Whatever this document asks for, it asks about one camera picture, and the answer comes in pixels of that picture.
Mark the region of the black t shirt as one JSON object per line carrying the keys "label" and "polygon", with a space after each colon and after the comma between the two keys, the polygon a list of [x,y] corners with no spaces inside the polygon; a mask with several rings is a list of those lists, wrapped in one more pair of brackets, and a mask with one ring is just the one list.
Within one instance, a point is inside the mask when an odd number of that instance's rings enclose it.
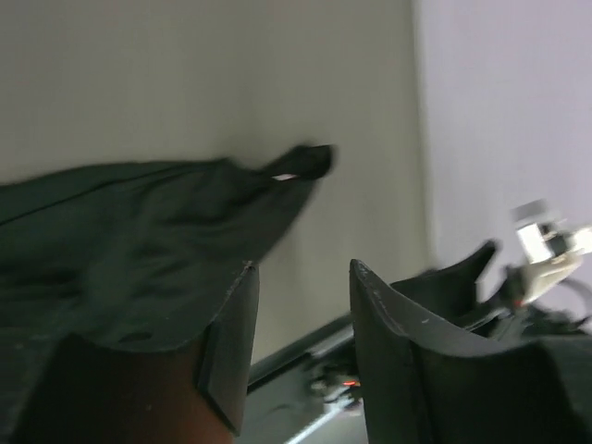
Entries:
{"label": "black t shirt", "polygon": [[286,235],[330,145],[258,168],[227,157],[83,166],[1,188],[1,439],[69,335],[124,352],[196,338]]}

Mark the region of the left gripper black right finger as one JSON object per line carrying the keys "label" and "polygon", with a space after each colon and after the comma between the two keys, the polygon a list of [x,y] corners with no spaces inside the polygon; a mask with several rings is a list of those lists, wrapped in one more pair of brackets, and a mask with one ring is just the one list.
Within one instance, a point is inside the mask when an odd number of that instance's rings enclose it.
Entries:
{"label": "left gripper black right finger", "polygon": [[372,443],[587,443],[591,338],[498,341],[457,327],[350,265]]}

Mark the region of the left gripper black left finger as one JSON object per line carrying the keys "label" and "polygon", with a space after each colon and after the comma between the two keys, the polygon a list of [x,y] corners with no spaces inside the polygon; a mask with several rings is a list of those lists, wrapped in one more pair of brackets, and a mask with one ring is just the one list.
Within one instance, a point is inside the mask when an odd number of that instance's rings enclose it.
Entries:
{"label": "left gripper black left finger", "polygon": [[230,443],[240,433],[259,302],[249,267],[214,322],[174,351],[64,339],[16,443]]}

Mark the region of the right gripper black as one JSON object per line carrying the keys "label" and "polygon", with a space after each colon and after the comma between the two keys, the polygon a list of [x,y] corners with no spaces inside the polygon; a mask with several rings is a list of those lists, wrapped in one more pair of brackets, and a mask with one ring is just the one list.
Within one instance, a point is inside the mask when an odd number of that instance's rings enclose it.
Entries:
{"label": "right gripper black", "polygon": [[488,300],[477,302],[477,280],[497,251],[497,243],[485,241],[460,262],[440,269],[428,269],[390,286],[453,324],[495,340],[517,341],[537,336],[582,335],[591,320],[591,288],[571,277],[558,284],[573,290],[586,304],[586,314],[573,319],[562,310],[546,311],[524,302],[526,281],[519,267],[507,266],[506,278]]}

